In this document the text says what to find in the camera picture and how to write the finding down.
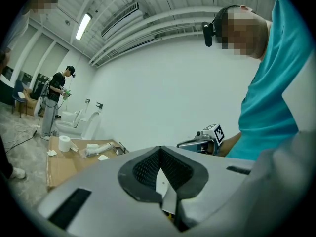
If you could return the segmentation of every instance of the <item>air conditioner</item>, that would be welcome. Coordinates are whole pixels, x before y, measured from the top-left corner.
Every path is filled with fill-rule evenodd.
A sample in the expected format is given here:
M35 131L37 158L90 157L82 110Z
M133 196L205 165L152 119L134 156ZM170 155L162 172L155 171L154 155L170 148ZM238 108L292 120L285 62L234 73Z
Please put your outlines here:
M113 35L123 31L124 27L129 23L133 22L133 24L135 24L143 20L145 14L145 8L140 3L132 3L108 20L108 23L101 31L101 36L108 40L110 37L113 37Z

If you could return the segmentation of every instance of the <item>black cap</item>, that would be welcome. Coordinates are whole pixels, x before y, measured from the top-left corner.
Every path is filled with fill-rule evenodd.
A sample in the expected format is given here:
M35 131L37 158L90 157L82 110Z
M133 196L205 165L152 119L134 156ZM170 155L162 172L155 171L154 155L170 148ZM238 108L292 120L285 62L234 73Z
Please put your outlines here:
M75 77L75 68L73 66L68 66L66 69L70 70L70 74L72 75L72 77Z

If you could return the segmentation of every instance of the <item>cardboard box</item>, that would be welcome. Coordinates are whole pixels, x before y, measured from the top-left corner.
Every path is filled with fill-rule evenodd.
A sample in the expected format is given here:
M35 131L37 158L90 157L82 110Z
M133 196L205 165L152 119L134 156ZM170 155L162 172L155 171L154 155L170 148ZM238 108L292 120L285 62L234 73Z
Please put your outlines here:
M76 140L72 139L78 147L78 151L75 152L70 149L68 152L61 152L58 149L59 138L51 136L49 140L49 150L55 150L57 155L48 156L47 155L47 167L46 167L46 177L47 177L47 190L50 191L55 187L59 186L72 176L76 175L85 168L98 162L98 158L101 155L105 155L108 158L116 157L114 150L107 150L98 156L91 156L89 158L82 158L79 155L79 150L86 148L88 143L97 143L103 145L109 142L114 142L116 147L120 145L114 140Z
M24 89L23 90L23 94L25 95L25 99L28 101L28 109L26 111L27 115L31 115L31 116L34 116L34 109L35 109L35 106L36 106L36 103L38 102L38 100L35 100L35 99L32 99L30 97L30 93L32 92L32 90L30 89ZM21 103L22 106L21 106L21 112L22 113L25 113L25 106L26 106L26 103ZM20 111L20 103L18 101L16 101L15 103L15 109L19 112Z

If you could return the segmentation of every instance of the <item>black t-shirt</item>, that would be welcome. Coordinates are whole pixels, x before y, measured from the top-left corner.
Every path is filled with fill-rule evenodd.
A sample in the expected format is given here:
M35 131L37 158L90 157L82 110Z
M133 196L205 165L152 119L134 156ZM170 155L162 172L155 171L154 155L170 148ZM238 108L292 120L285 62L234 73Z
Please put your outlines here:
M64 85L65 85L65 78L63 76L63 73L58 72L54 74L53 79L49 84L47 97L51 100L58 102L60 93L51 90L50 87L53 86L54 88L61 89Z

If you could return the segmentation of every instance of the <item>man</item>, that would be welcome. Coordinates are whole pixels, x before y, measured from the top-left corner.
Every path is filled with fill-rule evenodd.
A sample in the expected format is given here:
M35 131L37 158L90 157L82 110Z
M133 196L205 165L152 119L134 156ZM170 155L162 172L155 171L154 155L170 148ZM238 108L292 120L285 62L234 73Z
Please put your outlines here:
M219 150L220 156L256 160L264 149L298 132L282 93L311 55L314 42L290 0L276 0L272 22L246 6L228 6L216 15L214 28L222 48L261 60L241 104L240 133Z
M48 95L44 100L45 113L41 130L41 138L49 141L50 131L53 126L59 96L64 96L66 92L62 90L65 85L65 77L75 77L75 68L68 66L64 72L57 72L52 81L48 84Z
M25 6L21 9L16 20L12 24L10 32L7 34L4 44L0 47L0 75L3 69L10 61L10 52L14 49L19 38L26 32L29 24L30 10L37 13L44 9L49 9L52 5L57 4L58 0L28 0ZM25 177L25 171L20 168L13 167L5 154L2 139L0 137L0 150L3 154L0 155L0 171L6 178L19 178Z
M0 74L10 61L10 52L14 49L19 38L26 32L29 25L30 10L34 13L44 12L56 5L58 0L28 0L26 5L21 9L12 29L8 33L4 45L0 50Z

